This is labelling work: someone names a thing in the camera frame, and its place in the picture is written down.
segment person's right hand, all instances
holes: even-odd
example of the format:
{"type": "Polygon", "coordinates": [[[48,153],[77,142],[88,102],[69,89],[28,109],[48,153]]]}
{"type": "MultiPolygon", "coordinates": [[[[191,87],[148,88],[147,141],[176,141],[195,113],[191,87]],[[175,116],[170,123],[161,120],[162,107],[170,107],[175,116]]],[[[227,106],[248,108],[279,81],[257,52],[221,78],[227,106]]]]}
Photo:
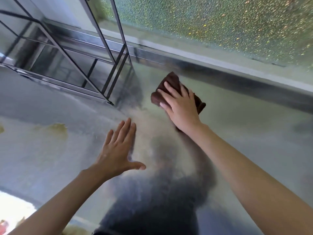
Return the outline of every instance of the person's right hand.
{"type": "Polygon", "coordinates": [[[158,89],[158,92],[162,94],[163,98],[169,103],[170,106],[160,103],[160,106],[167,112],[170,119],[188,136],[197,130],[197,127],[201,126],[201,121],[196,108],[194,99],[194,93],[189,89],[189,94],[186,89],[180,85],[182,95],[180,95],[169,83],[165,82],[164,86],[172,94],[169,95],[166,92],[158,89]]]}

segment person's left thumb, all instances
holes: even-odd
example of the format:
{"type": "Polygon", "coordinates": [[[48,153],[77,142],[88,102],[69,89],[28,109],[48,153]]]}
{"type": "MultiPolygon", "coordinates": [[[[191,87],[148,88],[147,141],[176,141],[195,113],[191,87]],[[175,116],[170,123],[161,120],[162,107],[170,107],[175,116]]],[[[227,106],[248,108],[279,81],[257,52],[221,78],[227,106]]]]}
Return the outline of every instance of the person's left thumb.
{"type": "Polygon", "coordinates": [[[147,167],[142,162],[130,162],[129,170],[145,170],[147,167]]]}

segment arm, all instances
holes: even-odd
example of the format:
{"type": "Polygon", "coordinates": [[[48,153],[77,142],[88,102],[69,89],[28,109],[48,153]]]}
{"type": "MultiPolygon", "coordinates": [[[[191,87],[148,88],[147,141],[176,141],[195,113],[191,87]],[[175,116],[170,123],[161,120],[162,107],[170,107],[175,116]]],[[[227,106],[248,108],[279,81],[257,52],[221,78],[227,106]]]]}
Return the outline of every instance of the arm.
{"type": "Polygon", "coordinates": [[[159,91],[171,107],[160,104],[174,124],[209,156],[256,225],[265,235],[312,234],[313,209],[200,122],[194,94],[159,91]]]}
{"type": "Polygon", "coordinates": [[[107,180],[131,169],[144,170],[140,162],[129,162],[128,152],[136,125],[131,119],[110,130],[96,162],[83,170],[64,189],[27,218],[10,235],[60,234],[81,205],[107,180]]]}

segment brown cloth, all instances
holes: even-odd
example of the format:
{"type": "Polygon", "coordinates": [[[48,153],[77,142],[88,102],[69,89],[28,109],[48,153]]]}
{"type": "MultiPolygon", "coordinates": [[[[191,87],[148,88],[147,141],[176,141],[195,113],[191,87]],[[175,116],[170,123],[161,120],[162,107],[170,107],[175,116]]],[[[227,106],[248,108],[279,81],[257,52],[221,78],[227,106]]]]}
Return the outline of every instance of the brown cloth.
{"type": "MultiPolygon", "coordinates": [[[[156,91],[153,92],[151,94],[151,102],[157,106],[160,106],[160,102],[170,106],[166,100],[163,98],[163,96],[161,95],[161,93],[159,93],[157,90],[161,89],[164,92],[168,93],[171,95],[171,93],[165,88],[164,86],[164,82],[168,82],[170,84],[171,87],[173,87],[180,95],[182,95],[182,91],[180,90],[180,84],[179,84],[179,77],[178,75],[176,75],[174,72],[170,72],[159,84],[159,86],[157,87],[156,91]]],[[[197,107],[197,112],[198,114],[201,113],[201,111],[205,108],[206,103],[202,102],[200,100],[200,98],[198,96],[196,96],[196,94],[194,94],[195,96],[195,102],[196,102],[196,107],[197,107]]]]}

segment metal frame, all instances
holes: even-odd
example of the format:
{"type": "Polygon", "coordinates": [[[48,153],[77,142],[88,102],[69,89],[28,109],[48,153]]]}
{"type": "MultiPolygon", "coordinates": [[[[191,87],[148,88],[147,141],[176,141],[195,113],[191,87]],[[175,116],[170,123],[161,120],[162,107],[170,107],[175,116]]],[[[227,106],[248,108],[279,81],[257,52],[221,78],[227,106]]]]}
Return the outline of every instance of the metal frame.
{"type": "Polygon", "coordinates": [[[4,14],[4,15],[7,15],[7,16],[12,16],[12,17],[15,17],[15,18],[18,18],[18,19],[24,19],[24,20],[27,20],[28,23],[26,24],[24,29],[21,31],[21,33],[17,34],[9,26],[7,26],[5,23],[0,21],[0,24],[2,24],[5,28],[7,28],[10,32],[12,32],[16,36],[16,39],[14,40],[14,42],[8,48],[8,50],[6,51],[5,55],[1,58],[0,64],[4,65],[6,67],[9,67],[10,69],[16,71],[20,75],[27,76],[27,77],[30,77],[32,79],[48,82],[49,84],[56,85],[56,86],[61,87],[61,88],[66,88],[69,91],[78,92],[80,94],[85,94],[85,95],[88,95],[90,97],[96,97],[96,98],[104,99],[109,104],[114,105],[109,100],[109,98],[110,98],[110,96],[112,94],[113,88],[114,88],[114,86],[115,86],[115,84],[117,82],[117,79],[118,79],[118,77],[119,77],[119,75],[120,75],[120,73],[122,71],[123,66],[125,65],[125,62],[126,62],[127,58],[129,60],[129,64],[132,67],[130,55],[129,55],[129,52],[128,52],[127,44],[126,44],[125,37],[124,37],[124,34],[123,34],[123,29],[121,27],[121,23],[120,23],[118,14],[117,14],[117,10],[116,10],[116,6],[115,6],[114,0],[111,0],[111,4],[112,4],[113,11],[114,11],[114,14],[115,14],[115,18],[116,18],[117,24],[119,26],[119,31],[120,31],[120,34],[121,34],[122,40],[123,40],[123,45],[122,45],[121,50],[119,51],[119,55],[118,55],[118,57],[116,59],[114,58],[114,56],[113,56],[113,54],[112,54],[112,52],[111,52],[111,50],[110,50],[110,48],[109,48],[109,46],[107,44],[106,39],[104,38],[104,36],[103,36],[103,34],[102,34],[101,30],[100,30],[100,27],[99,27],[99,25],[98,25],[94,15],[93,15],[91,9],[90,9],[90,7],[89,7],[89,4],[88,4],[87,0],[80,0],[80,2],[82,4],[85,12],[88,15],[88,18],[92,22],[93,26],[96,28],[96,31],[97,31],[97,33],[98,33],[98,35],[99,35],[99,37],[100,37],[100,39],[101,39],[105,49],[106,49],[106,51],[107,51],[111,61],[108,61],[108,60],[103,59],[103,58],[91,56],[91,55],[88,55],[88,54],[85,54],[85,53],[73,51],[71,49],[63,48],[58,43],[57,39],[52,35],[51,31],[49,30],[49,28],[44,23],[42,23],[41,21],[39,21],[37,19],[34,19],[31,16],[31,14],[29,12],[27,12],[27,10],[17,0],[13,0],[13,1],[26,13],[27,16],[16,14],[16,13],[13,13],[13,12],[10,12],[10,11],[5,11],[5,10],[0,10],[0,14],[4,14]],[[42,31],[42,33],[49,39],[49,41],[52,44],[51,43],[41,42],[39,40],[34,40],[34,39],[31,39],[31,38],[28,38],[28,37],[24,36],[26,31],[29,30],[29,27],[31,26],[32,23],[36,24],[36,26],[42,31]],[[47,77],[47,76],[39,75],[40,77],[38,77],[38,74],[36,74],[36,73],[31,73],[31,72],[26,71],[24,69],[20,69],[20,68],[18,68],[16,66],[11,66],[11,65],[5,64],[4,61],[6,60],[7,56],[9,56],[11,54],[11,52],[14,50],[14,48],[16,47],[16,45],[19,43],[19,41],[21,39],[34,41],[34,42],[38,42],[38,43],[41,43],[41,44],[44,44],[44,45],[48,45],[48,46],[52,46],[52,47],[57,48],[62,53],[62,55],[73,65],[73,67],[80,73],[80,75],[82,75],[84,77],[84,82],[83,82],[82,86],[81,87],[74,86],[72,84],[69,84],[69,83],[66,83],[66,82],[62,82],[62,81],[59,81],[59,80],[56,80],[56,79],[53,79],[53,78],[50,78],[50,77],[47,77]],[[94,58],[94,61],[93,61],[92,66],[90,67],[90,69],[88,71],[88,74],[84,73],[84,71],[72,59],[72,57],[67,53],[66,50],[67,51],[76,52],[76,53],[79,53],[79,54],[82,54],[82,55],[94,58]],[[108,76],[108,78],[107,78],[107,80],[106,80],[106,82],[105,82],[105,84],[104,84],[104,86],[103,86],[103,88],[101,90],[90,80],[90,76],[91,76],[92,71],[94,70],[98,60],[113,65],[112,69],[110,71],[110,74],[109,74],[109,76],[108,76]],[[118,68],[118,70],[116,72],[115,78],[113,79],[113,82],[111,84],[110,89],[108,90],[107,95],[105,95],[105,92],[106,92],[106,90],[107,90],[107,88],[109,86],[109,83],[110,83],[110,81],[111,81],[111,79],[112,79],[112,77],[114,75],[114,72],[115,72],[116,68],[118,67],[118,65],[119,65],[119,68],[118,68]],[[94,94],[91,94],[92,91],[85,89],[85,86],[86,86],[87,83],[89,83],[95,89],[97,96],[95,96],[94,94]]]}

